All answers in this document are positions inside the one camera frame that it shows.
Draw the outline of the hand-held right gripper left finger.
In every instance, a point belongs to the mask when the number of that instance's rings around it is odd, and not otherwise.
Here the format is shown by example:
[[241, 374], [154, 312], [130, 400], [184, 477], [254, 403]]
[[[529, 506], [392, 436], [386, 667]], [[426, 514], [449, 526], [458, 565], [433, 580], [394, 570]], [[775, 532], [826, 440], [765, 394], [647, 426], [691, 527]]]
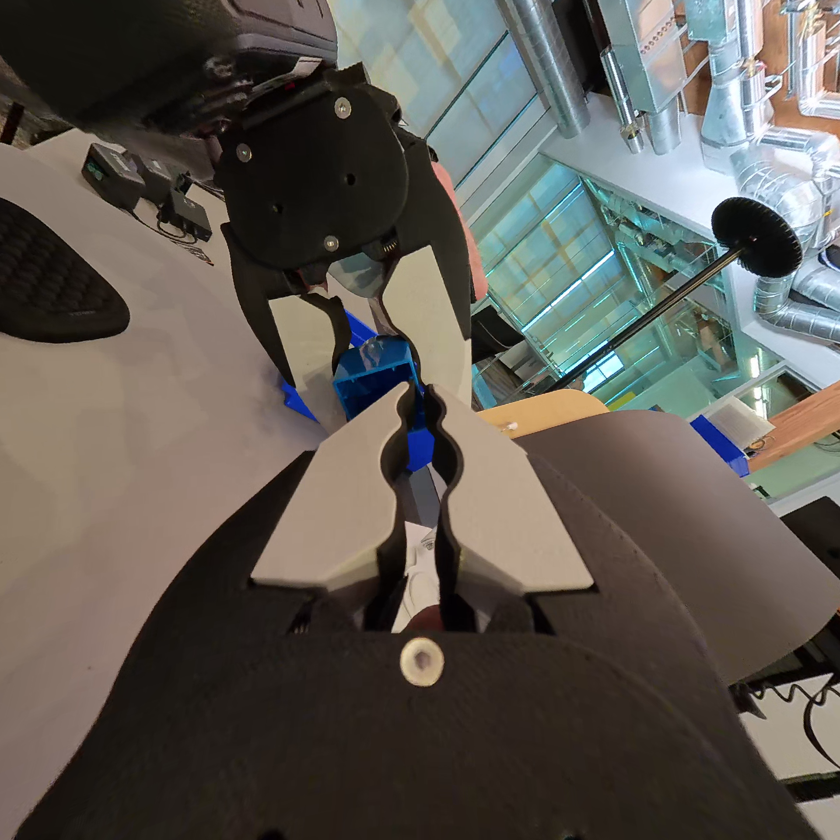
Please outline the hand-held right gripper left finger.
[[407, 466], [411, 386], [397, 384], [312, 455], [251, 572], [255, 592], [327, 598], [361, 628], [392, 628], [406, 588], [395, 489]]

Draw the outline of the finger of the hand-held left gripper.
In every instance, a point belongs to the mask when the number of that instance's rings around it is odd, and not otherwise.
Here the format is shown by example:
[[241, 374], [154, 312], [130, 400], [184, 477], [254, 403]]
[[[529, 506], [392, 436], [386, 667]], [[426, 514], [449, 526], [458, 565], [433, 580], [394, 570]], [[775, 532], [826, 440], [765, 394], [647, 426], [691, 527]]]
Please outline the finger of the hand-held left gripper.
[[341, 298], [311, 291], [275, 299], [269, 307], [298, 396], [320, 424], [345, 424], [333, 386], [335, 368], [351, 341]]
[[470, 340], [465, 339], [434, 252], [400, 259], [372, 299], [378, 327], [410, 345], [419, 381], [441, 385], [470, 407]]

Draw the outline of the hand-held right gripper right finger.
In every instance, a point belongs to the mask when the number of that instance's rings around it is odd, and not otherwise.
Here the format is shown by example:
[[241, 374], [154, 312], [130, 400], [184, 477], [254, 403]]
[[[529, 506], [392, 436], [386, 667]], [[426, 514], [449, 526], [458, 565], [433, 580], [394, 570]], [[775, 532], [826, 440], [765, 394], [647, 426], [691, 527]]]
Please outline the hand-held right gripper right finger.
[[446, 628], [477, 628], [511, 599], [592, 589], [522, 448], [450, 392], [431, 393], [431, 430], [446, 484], [434, 545]]

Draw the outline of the blue plastic bin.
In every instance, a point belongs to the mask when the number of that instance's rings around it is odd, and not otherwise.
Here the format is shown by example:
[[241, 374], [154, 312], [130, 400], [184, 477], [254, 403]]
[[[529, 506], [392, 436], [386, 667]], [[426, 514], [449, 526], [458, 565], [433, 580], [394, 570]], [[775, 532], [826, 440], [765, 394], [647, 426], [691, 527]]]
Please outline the blue plastic bin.
[[[376, 336], [376, 332], [366, 322], [355, 317], [348, 309], [344, 310], [350, 325], [350, 347], [359, 348], [361, 345]], [[285, 381], [280, 381], [280, 387], [284, 395], [284, 405], [310, 420], [319, 424], [320, 421], [316, 418], [309, 405], [301, 398], [298, 390], [293, 388]]]

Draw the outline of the blue single-stud plastic block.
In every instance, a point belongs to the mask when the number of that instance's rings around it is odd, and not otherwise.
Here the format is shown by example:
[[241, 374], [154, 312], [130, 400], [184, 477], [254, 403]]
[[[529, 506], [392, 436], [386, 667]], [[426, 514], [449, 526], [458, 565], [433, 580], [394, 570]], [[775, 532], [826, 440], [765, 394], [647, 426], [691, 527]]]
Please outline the blue single-stud plastic block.
[[332, 386], [351, 421], [402, 382], [413, 385], [415, 390], [414, 415], [407, 435], [407, 470], [413, 474], [431, 463], [434, 437], [426, 426], [424, 387], [409, 342], [383, 335], [349, 348], [339, 358]]

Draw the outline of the person's left hand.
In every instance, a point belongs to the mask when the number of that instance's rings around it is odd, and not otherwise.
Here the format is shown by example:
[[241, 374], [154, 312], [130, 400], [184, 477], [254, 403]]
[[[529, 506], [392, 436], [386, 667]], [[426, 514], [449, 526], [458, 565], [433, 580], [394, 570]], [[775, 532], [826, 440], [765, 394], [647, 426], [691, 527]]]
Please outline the person's left hand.
[[485, 298], [488, 292], [488, 281], [487, 276], [484, 271], [480, 253], [478, 247], [476, 245], [476, 241], [474, 236], [466, 223], [466, 219], [459, 207], [457, 196], [455, 194], [455, 187], [452, 182], [452, 178], [446, 169], [436, 160], [432, 160], [432, 166], [438, 181], [446, 190], [446, 193], [454, 205], [455, 210], [458, 214], [458, 219], [461, 223], [463, 228], [465, 242], [467, 245], [468, 256], [469, 256], [469, 270], [470, 270], [470, 299], [471, 303], [475, 304], [482, 299]]

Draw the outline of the black mesh chair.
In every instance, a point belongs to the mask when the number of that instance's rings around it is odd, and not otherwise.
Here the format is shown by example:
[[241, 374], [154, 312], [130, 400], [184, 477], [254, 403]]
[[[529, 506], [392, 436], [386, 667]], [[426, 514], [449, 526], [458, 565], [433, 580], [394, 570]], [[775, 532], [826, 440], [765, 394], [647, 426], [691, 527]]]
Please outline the black mesh chair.
[[524, 341], [522, 333], [491, 304], [471, 315], [470, 329], [472, 364], [496, 358]]

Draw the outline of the black backdrop board stand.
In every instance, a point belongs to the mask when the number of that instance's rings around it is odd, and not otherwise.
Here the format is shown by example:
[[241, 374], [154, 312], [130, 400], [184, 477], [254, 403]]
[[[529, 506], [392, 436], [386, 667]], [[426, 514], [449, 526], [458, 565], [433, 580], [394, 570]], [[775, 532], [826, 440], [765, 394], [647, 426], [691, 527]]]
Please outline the black backdrop board stand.
[[560, 391], [478, 413], [590, 498], [653, 562], [726, 684], [837, 617], [838, 578], [686, 420]]

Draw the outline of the black power adapter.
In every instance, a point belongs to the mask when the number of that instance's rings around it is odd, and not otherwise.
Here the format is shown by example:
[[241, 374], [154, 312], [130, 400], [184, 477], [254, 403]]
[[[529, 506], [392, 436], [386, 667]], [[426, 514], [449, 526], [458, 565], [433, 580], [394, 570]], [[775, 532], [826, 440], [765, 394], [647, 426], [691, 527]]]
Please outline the black power adapter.
[[167, 164], [92, 143], [80, 173], [106, 203], [172, 242], [198, 245], [213, 235], [206, 209], [186, 194], [191, 177]]

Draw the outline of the wooden ceiling post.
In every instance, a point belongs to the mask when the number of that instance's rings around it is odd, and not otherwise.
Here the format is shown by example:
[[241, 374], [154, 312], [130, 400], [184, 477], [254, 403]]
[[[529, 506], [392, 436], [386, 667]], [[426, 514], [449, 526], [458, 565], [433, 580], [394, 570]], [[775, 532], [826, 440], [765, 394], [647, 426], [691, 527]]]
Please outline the wooden ceiling post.
[[757, 439], [756, 454], [748, 459], [754, 474], [812, 445], [839, 429], [839, 382], [784, 410], [770, 421], [769, 434]]

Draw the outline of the silver ceiling duct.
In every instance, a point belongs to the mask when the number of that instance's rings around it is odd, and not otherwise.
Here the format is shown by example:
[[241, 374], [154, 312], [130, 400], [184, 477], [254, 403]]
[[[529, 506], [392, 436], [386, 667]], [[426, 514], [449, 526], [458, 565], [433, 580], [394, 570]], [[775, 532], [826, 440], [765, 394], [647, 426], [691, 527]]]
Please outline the silver ceiling duct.
[[773, 222], [759, 257], [752, 309], [772, 328], [838, 345], [838, 2], [778, 2], [781, 57], [765, 43], [767, 2], [583, 2], [619, 132], [632, 153], [668, 154], [681, 142], [680, 99], [709, 71], [700, 124], [707, 168], [729, 175], [738, 198], [716, 215], [715, 237], [746, 222], [754, 205]]

